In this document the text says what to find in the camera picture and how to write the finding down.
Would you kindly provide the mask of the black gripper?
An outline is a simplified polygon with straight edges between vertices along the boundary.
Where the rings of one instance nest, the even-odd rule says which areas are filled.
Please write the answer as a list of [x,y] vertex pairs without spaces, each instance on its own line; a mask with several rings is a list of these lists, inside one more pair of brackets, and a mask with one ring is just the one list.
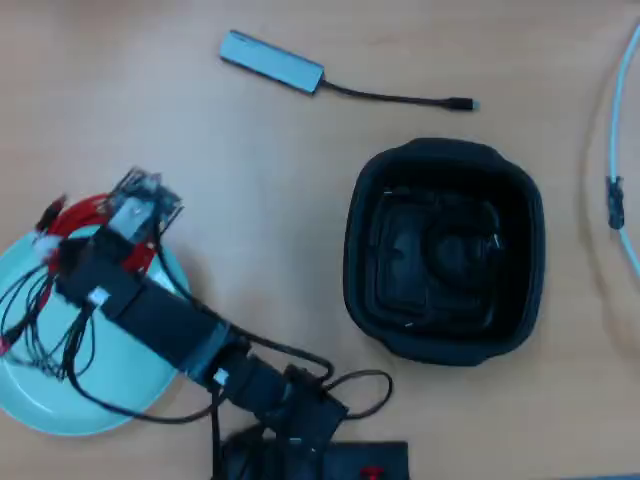
[[103,226],[90,237],[63,239],[54,254],[56,292],[78,308],[104,314],[143,314],[146,287],[123,262],[133,252],[130,242]]

